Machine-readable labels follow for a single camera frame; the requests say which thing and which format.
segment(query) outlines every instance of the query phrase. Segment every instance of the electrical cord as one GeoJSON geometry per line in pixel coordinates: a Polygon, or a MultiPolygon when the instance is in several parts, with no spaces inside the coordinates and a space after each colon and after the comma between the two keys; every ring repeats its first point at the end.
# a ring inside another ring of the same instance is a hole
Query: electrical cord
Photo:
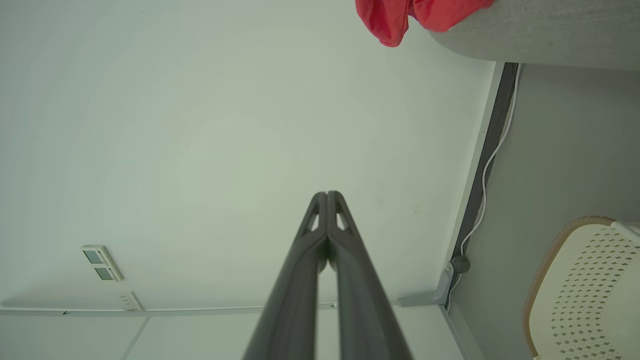
{"type": "MultiPolygon", "coordinates": [[[[500,147],[504,143],[504,139],[507,138],[507,135],[509,134],[509,130],[511,129],[511,123],[513,121],[513,113],[515,112],[515,108],[516,108],[516,100],[518,99],[518,86],[520,85],[520,73],[522,72],[522,67],[523,67],[522,64],[518,64],[518,70],[516,70],[516,79],[513,87],[513,96],[511,98],[511,106],[509,109],[507,126],[504,129],[504,132],[502,134],[502,137],[500,138],[500,141],[498,142],[498,146],[495,147],[495,150],[493,150],[493,152],[491,153],[491,156],[489,156],[489,159],[486,161],[486,165],[484,166],[484,169],[482,171],[482,211],[480,212],[480,217],[478,218],[476,225],[471,229],[471,231],[469,231],[469,233],[465,236],[464,239],[462,239],[462,242],[460,243],[460,254],[462,256],[465,255],[465,244],[467,243],[471,235],[480,226],[480,223],[482,222],[482,220],[484,220],[484,214],[486,213],[486,171],[489,168],[489,164],[491,164],[491,162],[493,161],[493,158],[498,153],[498,150],[500,150],[500,147]]],[[[453,284],[453,286],[451,286],[451,289],[449,290],[449,294],[447,296],[447,299],[448,299],[447,313],[449,312],[449,308],[451,307],[451,293],[453,292],[453,289],[455,289],[458,283],[460,282],[460,279],[462,279],[462,274],[458,274],[458,279],[453,284]]]]}

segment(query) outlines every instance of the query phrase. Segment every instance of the brown rim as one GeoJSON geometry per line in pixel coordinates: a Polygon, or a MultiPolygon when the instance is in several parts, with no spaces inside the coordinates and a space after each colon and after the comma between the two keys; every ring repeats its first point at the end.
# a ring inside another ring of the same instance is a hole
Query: brown rim
{"type": "Polygon", "coordinates": [[[536,296],[538,296],[538,290],[540,290],[540,285],[542,285],[542,280],[544,280],[551,263],[556,258],[557,253],[560,251],[564,242],[569,238],[574,230],[584,225],[606,225],[610,226],[615,219],[607,218],[607,217],[582,217],[571,221],[567,224],[560,233],[556,236],[556,239],[551,244],[545,257],[542,259],[540,266],[538,267],[538,271],[536,272],[536,276],[533,278],[533,282],[529,287],[529,293],[527,294],[527,300],[524,302],[524,308],[522,309],[522,325],[524,327],[524,336],[527,339],[527,344],[529,345],[529,350],[534,357],[538,356],[538,351],[536,347],[533,345],[533,340],[531,339],[531,330],[529,328],[529,318],[531,317],[531,309],[533,308],[533,302],[536,300],[536,296]]]}

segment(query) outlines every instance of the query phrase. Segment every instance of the wall socket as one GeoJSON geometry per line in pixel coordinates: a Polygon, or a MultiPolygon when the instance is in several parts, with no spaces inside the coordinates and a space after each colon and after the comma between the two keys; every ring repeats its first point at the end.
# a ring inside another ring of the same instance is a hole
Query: wall socket
{"type": "Polygon", "coordinates": [[[134,293],[116,293],[116,301],[124,311],[144,311],[134,293]]]}

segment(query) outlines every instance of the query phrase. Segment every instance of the red cloth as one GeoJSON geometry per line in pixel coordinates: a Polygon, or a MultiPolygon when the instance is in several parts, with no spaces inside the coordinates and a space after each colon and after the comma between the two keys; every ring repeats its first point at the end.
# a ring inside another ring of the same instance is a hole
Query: red cloth
{"type": "Polygon", "coordinates": [[[409,28],[408,15],[423,28],[441,33],[492,4],[493,0],[356,0],[356,11],[382,44],[396,47],[409,28]]]}

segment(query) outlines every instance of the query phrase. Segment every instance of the laundry basket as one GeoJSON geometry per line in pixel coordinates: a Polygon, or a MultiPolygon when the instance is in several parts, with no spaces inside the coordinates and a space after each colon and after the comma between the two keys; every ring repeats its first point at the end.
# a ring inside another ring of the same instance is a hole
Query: laundry basket
{"type": "Polygon", "coordinates": [[[639,228],[583,217],[560,231],[522,313],[534,359],[640,359],[639,228]]]}

